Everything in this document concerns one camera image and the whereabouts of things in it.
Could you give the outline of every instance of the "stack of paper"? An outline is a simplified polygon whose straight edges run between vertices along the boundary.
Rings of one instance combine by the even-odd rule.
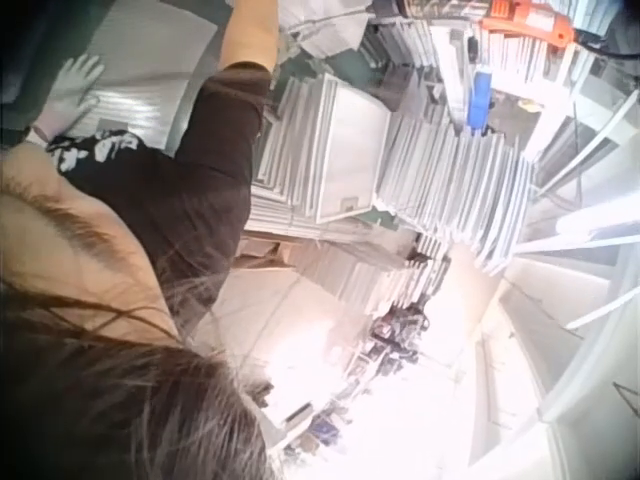
[[[308,243],[289,261],[301,275],[365,314],[415,301],[426,284],[424,263],[407,262],[371,243]]]
[[[532,165],[502,134],[457,134],[439,113],[394,117],[379,208],[445,242],[471,245],[479,267],[499,271],[522,229]]]
[[[365,56],[387,57],[395,65],[416,68],[435,65],[435,53],[427,23],[403,20],[371,26],[362,42]]]
[[[387,108],[324,75],[291,79],[278,115],[262,140],[256,191],[318,224],[369,211],[389,124]]]
[[[318,225],[295,213],[290,205],[264,198],[261,193],[255,187],[252,190],[251,215],[246,230],[345,243],[364,241],[372,232],[369,224],[353,218]]]

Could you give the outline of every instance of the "dark hair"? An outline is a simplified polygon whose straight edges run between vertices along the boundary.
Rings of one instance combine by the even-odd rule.
[[[109,339],[42,304],[2,293],[3,479],[274,478],[223,360]]]

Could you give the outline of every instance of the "black t-shirt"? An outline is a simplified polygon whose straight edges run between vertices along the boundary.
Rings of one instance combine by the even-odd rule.
[[[251,63],[209,78],[174,158],[126,131],[49,148],[60,173],[138,238],[183,334],[215,302],[249,217],[253,143],[270,82]]]

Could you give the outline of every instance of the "person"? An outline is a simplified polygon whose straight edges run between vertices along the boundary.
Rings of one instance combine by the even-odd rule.
[[[200,89],[174,158],[124,130],[64,136],[100,100],[85,94],[105,66],[87,55],[63,66],[27,136],[72,186],[131,230],[185,337],[216,301],[249,217],[253,143],[277,59],[274,2],[235,6],[219,71]]]
[[[278,19],[275,0],[235,4],[221,70],[200,91],[174,160],[141,148],[94,164],[96,173],[87,166],[86,183],[60,175],[43,143],[88,108],[81,98],[47,110],[50,123],[35,132],[46,138],[31,135],[0,160],[3,478],[275,476],[255,409],[222,356],[185,348],[155,265],[195,232],[210,235],[224,264],[247,215]],[[95,74],[86,62],[66,68],[86,79]],[[134,201],[139,211],[124,207]]]

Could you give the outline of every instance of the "printed graphic on shirt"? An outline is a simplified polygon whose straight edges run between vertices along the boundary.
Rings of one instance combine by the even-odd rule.
[[[73,170],[78,161],[104,163],[123,149],[137,150],[142,140],[124,130],[104,130],[91,137],[63,138],[51,143],[47,151],[60,173]]]

